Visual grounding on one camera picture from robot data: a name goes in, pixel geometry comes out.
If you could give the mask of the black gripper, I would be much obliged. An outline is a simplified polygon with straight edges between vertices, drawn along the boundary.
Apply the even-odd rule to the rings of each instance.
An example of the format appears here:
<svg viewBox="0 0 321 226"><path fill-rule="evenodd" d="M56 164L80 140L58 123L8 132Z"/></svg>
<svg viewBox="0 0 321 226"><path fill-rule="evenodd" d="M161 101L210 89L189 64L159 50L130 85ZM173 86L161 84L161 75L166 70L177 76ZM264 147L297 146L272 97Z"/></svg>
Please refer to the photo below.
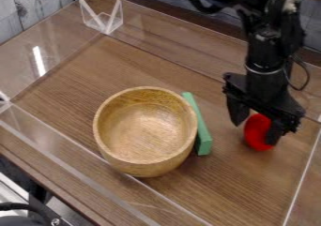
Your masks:
<svg viewBox="0 0 321 226"><path fill-rule="evenodd" d="M228 98L230 120L238 127L250 116L250 110L264 114L272 121L265 143L276 146L284 133L296 132L305 109L294 100L288 89L270 101L264 101L248 92L248 76L228 72L223 74L222 92Z"/></svg>

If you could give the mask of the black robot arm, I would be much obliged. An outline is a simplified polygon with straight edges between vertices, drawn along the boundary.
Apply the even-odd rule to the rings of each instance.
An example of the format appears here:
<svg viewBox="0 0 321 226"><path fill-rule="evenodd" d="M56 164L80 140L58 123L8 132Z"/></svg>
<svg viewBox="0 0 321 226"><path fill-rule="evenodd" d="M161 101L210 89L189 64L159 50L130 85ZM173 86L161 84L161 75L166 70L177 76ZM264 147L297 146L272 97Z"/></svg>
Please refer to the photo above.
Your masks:
<svg viewBox="0 0 321 226"><path fill-rule="evenodd" d="M205 14L234 8L248 39L244 74L223 74L223 93L230 120L250 121L250 111L270 120L264 143L277 145L281 137L296 132L305 109L292 97L292 66L304 62L296 53L304 46L300 0L189 0Z"/></svg>

